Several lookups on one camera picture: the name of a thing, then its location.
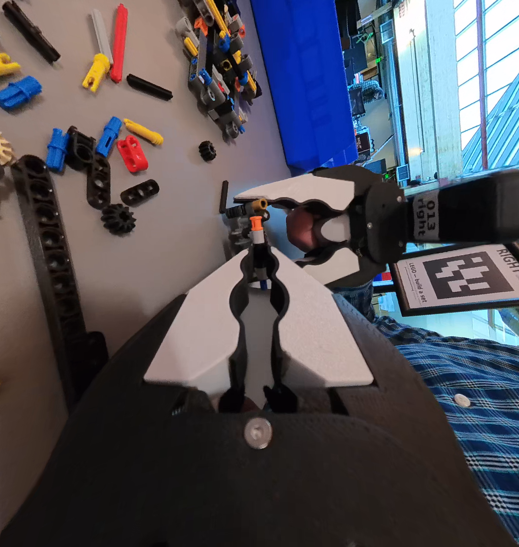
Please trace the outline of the person's blue plaid shirt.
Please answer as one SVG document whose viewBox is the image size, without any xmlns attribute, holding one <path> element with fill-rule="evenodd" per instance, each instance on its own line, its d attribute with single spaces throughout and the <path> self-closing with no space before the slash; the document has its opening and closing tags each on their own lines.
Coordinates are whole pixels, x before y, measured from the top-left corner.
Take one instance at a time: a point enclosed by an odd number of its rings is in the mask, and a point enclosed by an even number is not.
<svg viewBox="0 0 519 547">
<path fill-rule="evenodd" d="M 491 509 L 519 545 L 519 347 L 449 336 L 379 316 L 373 287 L 333 290 L 407 359 L 433 393 Z"/>
</svg>

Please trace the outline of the yellow lego axle pin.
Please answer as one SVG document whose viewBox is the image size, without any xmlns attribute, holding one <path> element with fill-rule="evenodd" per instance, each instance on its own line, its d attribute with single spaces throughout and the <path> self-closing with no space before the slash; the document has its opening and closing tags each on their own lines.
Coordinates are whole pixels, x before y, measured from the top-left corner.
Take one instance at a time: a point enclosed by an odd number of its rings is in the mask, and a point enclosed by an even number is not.
<svg viewBox="0 0 519 547">
<path fill-rule="evenodd" d="M 150 130 L 133 120 L 123 119 L 123 123 L 129 132 L 147 140 L 154 146 L 161 146 L 164 142 L 164 137 L 160 133 Z"/>
</svg>

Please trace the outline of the blue lego pin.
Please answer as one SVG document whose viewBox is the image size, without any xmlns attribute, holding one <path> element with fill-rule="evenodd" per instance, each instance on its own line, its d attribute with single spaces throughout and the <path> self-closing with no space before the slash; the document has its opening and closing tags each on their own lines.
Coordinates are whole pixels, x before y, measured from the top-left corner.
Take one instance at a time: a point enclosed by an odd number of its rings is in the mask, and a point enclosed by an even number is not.
<svg viewBox="0 0 519 547">
<path fill-rule="evenodd" d="M 60 128 L 53 128 L 45 159 L 46 166 L 52 172 L 59 174 L 64 170 L 69 141 L 69 133 L 65 133 Z"/>
<path fill-rule="evenodd" d="M 105 125 L 95 151 L 103 158 L 107 158 L 113 145 L 117 142 L 122 127 L 122 120 L 116 116 L 109 119 Z"/>
</svg>

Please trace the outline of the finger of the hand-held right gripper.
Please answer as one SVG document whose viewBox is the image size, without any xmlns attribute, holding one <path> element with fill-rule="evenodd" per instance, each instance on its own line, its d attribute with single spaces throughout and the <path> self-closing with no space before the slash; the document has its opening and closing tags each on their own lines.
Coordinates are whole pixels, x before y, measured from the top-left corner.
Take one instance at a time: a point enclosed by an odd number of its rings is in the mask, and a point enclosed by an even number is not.
<svg viewBox="0 0 519 547">
<path fill-rule="evenodd" d="M 317 175 L 300 175 L 250 188 L 235 195 L 235 203 L 266 199 L 285 206 L 314 205 L 328 211 L 343 212 L 355 197 L 354 181 Z"/>
<path fill-rule="evenodd" d="M 364 285 L 365 272 L 349 247 L 326 248 L 297 260 L 306 274 L 322 285 Z"/>
</svg>

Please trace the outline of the black three-hole lego liftarm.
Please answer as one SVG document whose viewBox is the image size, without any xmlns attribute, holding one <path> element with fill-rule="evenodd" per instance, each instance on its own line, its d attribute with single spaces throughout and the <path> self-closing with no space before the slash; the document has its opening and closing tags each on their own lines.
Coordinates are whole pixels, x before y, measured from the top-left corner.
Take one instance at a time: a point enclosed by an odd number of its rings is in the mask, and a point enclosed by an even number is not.
<svg viewBox="0 0 519 547">
<path fill-rule="evenodd" d="M 111 167 L 107 158 L 97 152 L 87 170 L 86 199 L 100 211 L 111 203 Z"/>
<path fill-rule="evenodd" d="M 136 208 L 156 196 L 159 192 L 160 187 L 158 183 L 153 179 L 148 179 L 122 191 L 120 199 L 124 205 Z"/>
</svg>

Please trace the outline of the black ribbed lego rod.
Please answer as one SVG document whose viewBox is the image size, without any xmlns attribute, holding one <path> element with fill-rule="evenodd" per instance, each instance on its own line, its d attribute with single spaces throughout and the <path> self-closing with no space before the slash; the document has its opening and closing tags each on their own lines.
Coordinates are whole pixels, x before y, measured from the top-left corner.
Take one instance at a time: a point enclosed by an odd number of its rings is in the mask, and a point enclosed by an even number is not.
<svg viewBox="0 0 519 547">
<path fill-rule="evenodd" d="M 170 90 L 156 85 L 148 80 L 137 77 L 134 74 L 128 74 L 126 77 L 126 82 L 132 89 L 157 99 L 170 101 L 173 98 L 173 93 Z"/>
</svg>

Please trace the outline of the long black lego rod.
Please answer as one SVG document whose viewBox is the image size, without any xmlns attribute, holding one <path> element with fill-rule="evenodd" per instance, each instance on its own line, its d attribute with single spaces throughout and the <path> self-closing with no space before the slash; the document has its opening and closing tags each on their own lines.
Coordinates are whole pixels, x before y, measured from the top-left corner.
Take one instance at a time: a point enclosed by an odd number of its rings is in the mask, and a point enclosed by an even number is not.
<svg viewBox="0 0 519 547">
<path fill-rule="evenodd" d="M 9 22 L 49 64 L 59 60 L 59 52 L 45 38 L 42 31 L 25 15 L 16 1 L 4 2 L 2 10 Z"/>
</svg>

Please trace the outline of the long black lego beam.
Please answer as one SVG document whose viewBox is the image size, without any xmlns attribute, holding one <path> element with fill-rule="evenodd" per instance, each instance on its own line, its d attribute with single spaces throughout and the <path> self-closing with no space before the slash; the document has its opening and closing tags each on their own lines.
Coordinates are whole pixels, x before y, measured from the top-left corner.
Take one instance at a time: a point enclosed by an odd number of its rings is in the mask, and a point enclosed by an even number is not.
<svg viewBox="0 0 519 547">
<path fill-rule="evenodd" d="M 12 166 L 19 208 L 66 407 L 72 411 L 109 359 L 102 332 L 88 331 L 70 248 L 46 163 L 21 156 Z"/>
</svg>

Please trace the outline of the person's right hand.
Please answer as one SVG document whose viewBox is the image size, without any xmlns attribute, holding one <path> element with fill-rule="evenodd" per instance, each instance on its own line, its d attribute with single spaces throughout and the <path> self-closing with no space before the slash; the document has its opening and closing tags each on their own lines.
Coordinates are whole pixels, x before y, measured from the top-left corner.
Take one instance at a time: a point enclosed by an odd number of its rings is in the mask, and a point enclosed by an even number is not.
<svg viewBox="0 0 519 547">
<path fill-rule="evenodd" d="M 324 218 L 305 206 L 292 209 L 286 216 L 286 233 L 289 242 L 304 253 L 329 245 L 320 231 Z"/>
</svg>

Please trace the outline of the grey lego axle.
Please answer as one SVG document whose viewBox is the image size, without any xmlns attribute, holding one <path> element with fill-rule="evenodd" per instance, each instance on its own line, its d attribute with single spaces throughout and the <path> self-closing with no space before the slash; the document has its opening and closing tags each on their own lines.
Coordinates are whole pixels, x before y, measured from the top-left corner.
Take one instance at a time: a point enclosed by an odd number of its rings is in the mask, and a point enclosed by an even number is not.
<svg viewBox="0 0 519 547">
<path fill-rule="evenodd" d="M 97 38 L 97 42 L 99 46 L 99 52 L 108 59 L 110 66 L 112 66 L 113 54 L 111 51 L 110 41 L 107 35 L 103 16 L 98 9 L 93 9 L 91 11 L 91 17 L 92 17 L 95 36 Z"/>
</svg>

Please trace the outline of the large blue plastic bin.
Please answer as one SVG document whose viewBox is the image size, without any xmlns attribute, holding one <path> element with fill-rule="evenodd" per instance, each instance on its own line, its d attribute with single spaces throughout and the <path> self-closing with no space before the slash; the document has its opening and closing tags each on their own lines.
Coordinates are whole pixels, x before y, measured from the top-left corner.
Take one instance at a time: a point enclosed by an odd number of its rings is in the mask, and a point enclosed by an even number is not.
<svg viewBox="0 0 519 547">
<path fill-rule="evenodd" d="M 251 1 L 287 165 L 358 159 L 334 1 Z"/>
</svg>

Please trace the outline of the red lego axle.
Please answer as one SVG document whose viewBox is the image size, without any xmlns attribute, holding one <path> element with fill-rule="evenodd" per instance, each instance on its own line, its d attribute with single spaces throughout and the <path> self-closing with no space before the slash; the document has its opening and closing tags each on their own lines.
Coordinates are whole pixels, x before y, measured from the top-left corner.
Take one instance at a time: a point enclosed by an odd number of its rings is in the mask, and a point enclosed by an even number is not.
<svg viewBox="0 0 519 547">
<path fill-rule="evenodd" d="M 120 3 L 116 10 L 115 33 L 113 38 L 113 62 L 110 71 L 110 78 L 116 84 L 119 84 L 123 78 L 127 28 L 128 9 L 124 4 Z"/>
</svg>

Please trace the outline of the yellow lego axle connector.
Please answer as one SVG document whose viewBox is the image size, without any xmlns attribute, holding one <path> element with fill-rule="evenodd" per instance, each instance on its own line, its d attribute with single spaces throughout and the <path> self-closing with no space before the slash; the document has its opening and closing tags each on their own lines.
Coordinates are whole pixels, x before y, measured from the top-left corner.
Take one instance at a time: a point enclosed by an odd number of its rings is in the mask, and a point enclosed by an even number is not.
<svg viewBox="0 0 519 547">
<path fill-rule="evenodd" d="M 110 72 L 110 70 L 110 59 L 102 53 L 96 54 L 94 56 L 92 65 L 82 82 L 82 87 L 92 93 L 96 93 L 99 89 L 101 82 Z"/>
</svg>

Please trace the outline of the red lego connector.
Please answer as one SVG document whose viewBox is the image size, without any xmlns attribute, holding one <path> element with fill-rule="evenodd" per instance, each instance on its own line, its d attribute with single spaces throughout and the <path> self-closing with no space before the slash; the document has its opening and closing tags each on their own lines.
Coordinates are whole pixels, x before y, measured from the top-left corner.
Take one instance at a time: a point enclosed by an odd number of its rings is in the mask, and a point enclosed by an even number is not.
<svg viewBox="0 0 519 547">
<path fill-rule="evenodd" d="M 148 169 L 148 160 L 141 147 L 140 141 L 133 135 L 117 141 L 117 149 L 127 170 L 136 174 Z"/>
</svg>

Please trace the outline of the blue lego connector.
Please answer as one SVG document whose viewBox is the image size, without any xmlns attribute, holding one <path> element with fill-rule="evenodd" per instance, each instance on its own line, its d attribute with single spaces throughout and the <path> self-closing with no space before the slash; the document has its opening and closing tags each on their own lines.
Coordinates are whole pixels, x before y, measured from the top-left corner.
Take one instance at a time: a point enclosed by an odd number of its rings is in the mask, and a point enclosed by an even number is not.
<svg viewBox="0 0 519 547">
<path fill-rule="evenodd" d="M 13 81 L 0 90 L 0 108 L 12 111 L 29 103 L 41 92 L 41 83 L 32 76 Z"/>
</svg>

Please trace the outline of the lego axle with orange pin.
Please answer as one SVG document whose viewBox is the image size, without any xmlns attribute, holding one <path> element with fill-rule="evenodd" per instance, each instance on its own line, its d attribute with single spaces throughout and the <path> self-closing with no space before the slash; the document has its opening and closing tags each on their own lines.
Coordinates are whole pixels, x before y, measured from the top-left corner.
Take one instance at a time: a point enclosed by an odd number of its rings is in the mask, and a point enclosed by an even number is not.
<svg viewBox="0 0 519 547">
<path fill-rule="evenodd" d="M 252 258 L 255 275 L 258 279 L 260 289 L 268 290 L 268 242 L 265 238 L 263 220 L 259 215 L 250 218 L 252 241 Z"/>
</svg>

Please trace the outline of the large lego chassis assembly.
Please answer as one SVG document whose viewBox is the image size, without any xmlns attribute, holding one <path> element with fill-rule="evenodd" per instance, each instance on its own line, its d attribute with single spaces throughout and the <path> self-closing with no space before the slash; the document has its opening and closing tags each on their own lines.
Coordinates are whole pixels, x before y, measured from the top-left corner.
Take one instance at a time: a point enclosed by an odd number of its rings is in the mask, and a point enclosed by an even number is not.
<svg viewBox="0 0 519 547">
<path fill-rule="evenodd" d="M 175 32 L 188 59 L 189 90 L 198 107 L 236 140 L 262 96 L 255 64 L 244 51 L 246 27 L 237 1 L 178 1 L 183 17 Z"/>
</svg>

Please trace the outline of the small lego engine assembly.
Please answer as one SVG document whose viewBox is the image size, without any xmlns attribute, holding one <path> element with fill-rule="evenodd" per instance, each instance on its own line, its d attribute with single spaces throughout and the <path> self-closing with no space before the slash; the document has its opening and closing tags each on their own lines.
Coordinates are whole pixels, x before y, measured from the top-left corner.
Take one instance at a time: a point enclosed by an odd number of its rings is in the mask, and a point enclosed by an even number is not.
<svg viewBox="0 0 519 547">
<path fill-rule="evenodd" d="M 228 250 L 230 256 L 235 256 L 240 251 L 248 249 L 253 243 L 251 218 L 256 216 L 261 218 L 261 224 L 270 219 L 267 199 L 248 201 L 225 210 L 223 217 L 227 221 L 229 229 Z"/>
</svg>

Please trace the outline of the large black lego gear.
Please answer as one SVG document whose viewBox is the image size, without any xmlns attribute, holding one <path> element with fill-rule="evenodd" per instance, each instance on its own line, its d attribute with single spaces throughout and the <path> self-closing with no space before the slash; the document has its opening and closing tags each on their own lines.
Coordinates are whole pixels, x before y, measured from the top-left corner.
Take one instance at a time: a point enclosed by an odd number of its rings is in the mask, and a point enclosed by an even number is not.
<svg viewBox="0 0 519 547">
<path fill-rule="evenodd" d="M 112 235 L 125 236 L 136 226 L 133 213 L 128 206 L 121 203 L 110 204 L 101 210 L 100 220 L 103 227 Z"/>
</svg>

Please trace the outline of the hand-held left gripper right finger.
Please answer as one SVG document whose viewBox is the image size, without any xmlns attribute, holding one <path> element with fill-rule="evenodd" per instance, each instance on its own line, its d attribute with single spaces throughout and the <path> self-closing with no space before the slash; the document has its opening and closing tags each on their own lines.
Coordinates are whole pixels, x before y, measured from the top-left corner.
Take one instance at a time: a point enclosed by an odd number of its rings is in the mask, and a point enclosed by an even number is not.
<svg viewBox="0 0 519 547">
<path fill-rule="evenodd" d="M 295 413 L 306 395 L 364 387 L 374 376 L 333 293 L 275 247 L 268 251 L 270 304 L 277 316 L 271 339 L 271 411 Z"/>
</svg>

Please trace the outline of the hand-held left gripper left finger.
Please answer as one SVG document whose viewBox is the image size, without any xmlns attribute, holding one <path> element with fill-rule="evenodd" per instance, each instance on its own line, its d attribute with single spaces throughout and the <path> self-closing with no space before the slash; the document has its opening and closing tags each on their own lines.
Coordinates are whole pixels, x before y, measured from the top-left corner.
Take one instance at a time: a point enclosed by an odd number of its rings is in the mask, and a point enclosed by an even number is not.
<svg viewBox="0 0 519 547">
<path fill-rule="evenodd" d="M 143 380 L 205 393 L 218 411 L 243 411 L 248 349 L 242 313 L 249 304 L 251 250 L 243 250 L 183 299 Z"/>
</svg>

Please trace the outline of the black lego cross connector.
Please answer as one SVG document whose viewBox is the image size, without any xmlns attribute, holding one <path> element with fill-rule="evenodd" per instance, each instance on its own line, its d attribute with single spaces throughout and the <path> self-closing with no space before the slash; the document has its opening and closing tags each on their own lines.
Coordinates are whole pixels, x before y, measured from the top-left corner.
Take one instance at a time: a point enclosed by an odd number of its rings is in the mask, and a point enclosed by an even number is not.
<svg viewBox="0 0 519 547">
<path fill-rule="evenodd" d="M 92 137 L 70 126 L 67 131 L 65 164 L 75 171 L 83 172 L 92 166 L 96 141 Z"/>
</svg>

